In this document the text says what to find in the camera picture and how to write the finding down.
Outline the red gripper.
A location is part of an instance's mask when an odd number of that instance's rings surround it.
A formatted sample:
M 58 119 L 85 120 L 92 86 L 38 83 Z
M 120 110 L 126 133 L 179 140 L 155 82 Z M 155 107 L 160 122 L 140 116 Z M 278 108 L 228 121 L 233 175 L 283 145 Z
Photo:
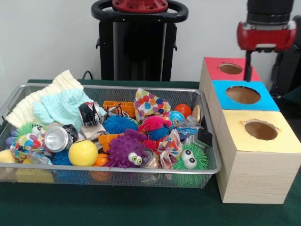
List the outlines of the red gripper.
M 246 50 L 244 81 L 251 81 L 251 54 L 259 49 L 272 49 L 277 56 L 271 71 L 271 81 L 277 81 L 283 60 L 283 51 L 289 49 L 295 40 L 297 24 L 294 20 L 283 25 L 256 25 L 239 22 L 237 41 L 241 50 Z

